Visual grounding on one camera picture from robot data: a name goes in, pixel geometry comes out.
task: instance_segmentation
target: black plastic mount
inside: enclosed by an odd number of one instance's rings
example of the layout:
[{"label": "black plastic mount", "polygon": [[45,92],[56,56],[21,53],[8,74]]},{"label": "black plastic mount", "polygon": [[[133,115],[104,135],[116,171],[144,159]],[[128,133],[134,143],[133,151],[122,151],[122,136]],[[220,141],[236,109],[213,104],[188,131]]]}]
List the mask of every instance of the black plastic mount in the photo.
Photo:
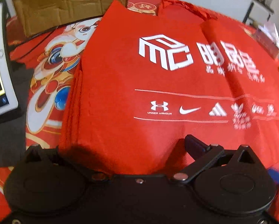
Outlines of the black plastic mount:
[{"label": "black plastic mount", "polygon": [[196,160],[165,175],[113,175],[31,146],[4,186],[12,213],[1,224],[192,223],[277,224],[269,214],[276,187],[247,145],[224,150],[192,135]]}]

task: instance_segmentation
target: black circular pad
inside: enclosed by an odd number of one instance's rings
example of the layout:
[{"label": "black circular pad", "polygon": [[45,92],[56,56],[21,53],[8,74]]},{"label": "black circular pad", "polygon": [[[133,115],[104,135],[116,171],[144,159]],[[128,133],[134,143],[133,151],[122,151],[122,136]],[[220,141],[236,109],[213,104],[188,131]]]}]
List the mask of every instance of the black circular pad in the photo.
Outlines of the black circular pad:
[{"label": "black circular pad", "polygon": [[194,189],[209,208],[231,216],[265,210],[276,192],[265,170],[243,162],[204,171],[195,180]]},{"label": "black circular pad", "polygon": [[4,186],[11,207],[36,214],[63,209],[85,191],[85,180],[70,168],[39,161],[15,168]]}]

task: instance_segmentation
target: cardboard box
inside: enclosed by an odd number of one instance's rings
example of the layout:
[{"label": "cardboard box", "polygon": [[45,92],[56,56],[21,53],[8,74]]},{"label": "cardboard box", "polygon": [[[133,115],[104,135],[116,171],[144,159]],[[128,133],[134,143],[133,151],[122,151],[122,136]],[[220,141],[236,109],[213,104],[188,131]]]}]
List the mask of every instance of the cardboard box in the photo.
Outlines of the cardboard box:
[{"label": "cardboard box", "polygon": [[[103,15],[113,0],[13,0],[27,37],[77,20]],[[119,0],[124,6],[127,0]]]}]

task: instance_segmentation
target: adidas logo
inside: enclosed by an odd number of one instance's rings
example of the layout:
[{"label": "adidas logo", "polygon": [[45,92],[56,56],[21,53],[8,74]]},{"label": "adidas logo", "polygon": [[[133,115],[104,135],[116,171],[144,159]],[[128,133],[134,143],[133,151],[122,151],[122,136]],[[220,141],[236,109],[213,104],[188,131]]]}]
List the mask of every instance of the adidas logo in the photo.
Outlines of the adidas logo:
[{"label": "adidas logo", "polygon": [[213,109],[209,112],[210,116],[227,116],[227,113],[219,103],[216,103]]}]

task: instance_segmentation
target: cartoon rabbit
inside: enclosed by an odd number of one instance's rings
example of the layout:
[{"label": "cartoon rabbit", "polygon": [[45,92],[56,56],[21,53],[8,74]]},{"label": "cartoon rabbit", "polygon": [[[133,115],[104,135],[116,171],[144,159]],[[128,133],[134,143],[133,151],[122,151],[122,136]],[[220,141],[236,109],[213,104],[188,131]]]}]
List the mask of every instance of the cartoon rabbit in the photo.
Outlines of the cartoon rabbit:
[{"label": "cartoon rabbit", "polygon": [[101,21],[101,18],[95,20],[90,19],[68,25],[63,34],[55,37],[48,43],[45,48],[46,54],[57,44],[64,44],[60,52],[62,58],[75,56],[82,52]]}]

